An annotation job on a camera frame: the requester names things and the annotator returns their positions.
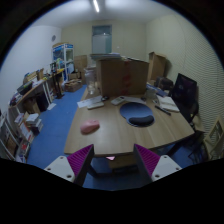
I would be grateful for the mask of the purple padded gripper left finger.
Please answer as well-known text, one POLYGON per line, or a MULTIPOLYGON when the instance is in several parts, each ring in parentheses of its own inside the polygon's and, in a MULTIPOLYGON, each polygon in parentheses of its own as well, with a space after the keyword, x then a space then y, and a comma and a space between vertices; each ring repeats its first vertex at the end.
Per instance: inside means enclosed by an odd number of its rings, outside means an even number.
POLYGON ((68 157, 59 156, 45 168, 45 171, 82 186, 93 157, 94 145, 90 144, 68 157))

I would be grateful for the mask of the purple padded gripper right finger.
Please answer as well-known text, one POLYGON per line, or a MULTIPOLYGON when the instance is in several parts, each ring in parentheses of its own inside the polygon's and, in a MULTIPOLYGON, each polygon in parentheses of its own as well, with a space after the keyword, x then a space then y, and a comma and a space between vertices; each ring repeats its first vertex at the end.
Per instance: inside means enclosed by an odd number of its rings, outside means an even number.
POLYGON ((168 155, 159 156, 138 144, 134 145, 133 154, 138 169, 147 182, 155 182, 181 170, 181 167, 168 155))

